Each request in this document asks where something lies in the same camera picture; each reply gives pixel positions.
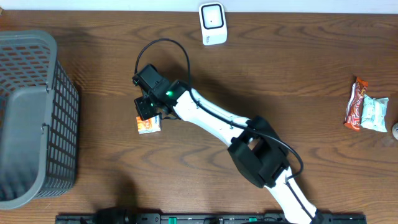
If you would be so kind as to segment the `green lid jar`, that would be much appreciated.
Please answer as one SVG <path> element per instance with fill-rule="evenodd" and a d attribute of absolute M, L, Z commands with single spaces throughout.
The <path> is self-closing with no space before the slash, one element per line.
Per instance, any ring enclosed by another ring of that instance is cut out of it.
<path fill-rule="evenodd" d="M 392 127 L 392 135 L 393 137 L 398 140 L 398 123 L 394 124 Z"/>

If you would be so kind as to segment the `mint green wipes packet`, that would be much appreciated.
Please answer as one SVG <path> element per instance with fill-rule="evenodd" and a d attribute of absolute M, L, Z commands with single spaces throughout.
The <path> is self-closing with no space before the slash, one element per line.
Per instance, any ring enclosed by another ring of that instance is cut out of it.
<path fill-rule="evenodd" d="M 364 96 L 361 126 L 366 129 L 386 133 L 385 116 L 388 105 L 388 98 L 371 98 Z"/>

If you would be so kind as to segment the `white barcode scanner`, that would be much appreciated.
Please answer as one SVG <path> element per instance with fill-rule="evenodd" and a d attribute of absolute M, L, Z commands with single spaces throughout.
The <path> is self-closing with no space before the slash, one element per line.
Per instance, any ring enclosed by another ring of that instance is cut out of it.
<path fill-rule="evenodd" d="M 220 2 L 208 2 L 200 5 L 199 16 L 204 45 L 218 45 L 227 41 L 226 16 Z"/>

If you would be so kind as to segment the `red chocolate bar wrapper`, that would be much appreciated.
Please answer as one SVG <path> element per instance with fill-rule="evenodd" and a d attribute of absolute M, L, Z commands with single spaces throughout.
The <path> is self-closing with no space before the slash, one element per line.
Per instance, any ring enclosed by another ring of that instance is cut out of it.
<path fill-rule="evenodd" d="M 346 108 L 344 125 L 354 131 L 360 130 L 361 113 L 359 107 L 363 102 L 367 88 L 368 82 L 359 77 L 356 78 L 351 88 L 351 96 Z"/>

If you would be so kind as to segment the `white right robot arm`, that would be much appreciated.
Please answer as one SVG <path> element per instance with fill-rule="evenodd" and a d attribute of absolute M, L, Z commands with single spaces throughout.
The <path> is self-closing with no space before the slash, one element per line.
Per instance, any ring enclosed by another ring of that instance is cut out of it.
<path fill-rule="evenodd" d="M 143 96 L 135 100 L 143 120 L 161 112 L 195 124 L 225 143 L 239 173 L 256 187 L 266 188 L 290 223 L 321 223 L 324 218 L 295 182 L 289 154 L 299 155 L 283 142 L 262 117 L 232 114 L 206 100 L 181 80 L 170 82 L 148 64 L 132 78 Z"/>

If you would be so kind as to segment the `grey plastic basket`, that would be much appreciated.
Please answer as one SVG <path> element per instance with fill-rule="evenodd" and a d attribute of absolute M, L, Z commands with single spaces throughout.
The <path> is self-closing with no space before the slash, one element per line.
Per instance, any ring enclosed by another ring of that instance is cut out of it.
<path fill-rule="evenodd" d="M 1 209 L 57 197 L 77 174 L 80 96 L 41 30 L 1 33 Z"/>

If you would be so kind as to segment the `orange small box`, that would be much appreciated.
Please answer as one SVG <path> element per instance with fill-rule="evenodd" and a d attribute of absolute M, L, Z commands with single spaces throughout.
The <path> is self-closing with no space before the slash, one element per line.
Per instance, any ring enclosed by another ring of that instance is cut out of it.
<path fill-rule="evenodd" d="M 154 116 L 147 120 L 141 120 L 140 116 L 136 117 L 137 130 L 139 134 L 149 134 L 161 131 L 160 116 Z"/>

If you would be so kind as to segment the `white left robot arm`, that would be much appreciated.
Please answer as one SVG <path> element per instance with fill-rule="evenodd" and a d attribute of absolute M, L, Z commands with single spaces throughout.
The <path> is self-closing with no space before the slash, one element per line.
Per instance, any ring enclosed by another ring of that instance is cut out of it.
<path fill-rule="evenodd" d="M 111 207 L 98 210 L 93 215 L 94 224 L 135 224 L 136 215 L 124 207 Z"/>

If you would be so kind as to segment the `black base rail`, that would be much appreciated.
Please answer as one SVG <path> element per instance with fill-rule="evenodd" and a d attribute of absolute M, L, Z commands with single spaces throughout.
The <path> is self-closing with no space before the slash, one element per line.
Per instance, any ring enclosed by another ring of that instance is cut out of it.
<path fill-rule="evenodd" d="M 57 215 L 55 217 L 55 224 L 94 224 L 93 215 Z M 161 215 L 158 213 L 137 213 L 135 215 L 135 224 L 241 224 L 288 222 L 281 213 L 266 213 L 264 215 Z"/>

